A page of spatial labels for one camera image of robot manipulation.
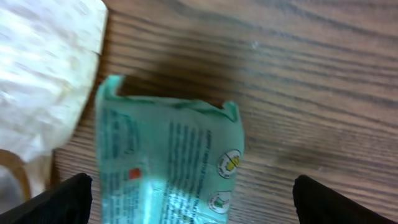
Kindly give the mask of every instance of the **paper bag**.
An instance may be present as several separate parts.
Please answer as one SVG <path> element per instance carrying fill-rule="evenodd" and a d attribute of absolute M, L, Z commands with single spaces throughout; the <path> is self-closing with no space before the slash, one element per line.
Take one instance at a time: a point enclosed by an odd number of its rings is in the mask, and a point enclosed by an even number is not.
<path fill-rule="evenodd" d="M 107 13 L 100 0 L 0 0 L 0 182 L 11 173 L 24 200 L 45 190 L 81 115 Z"/>

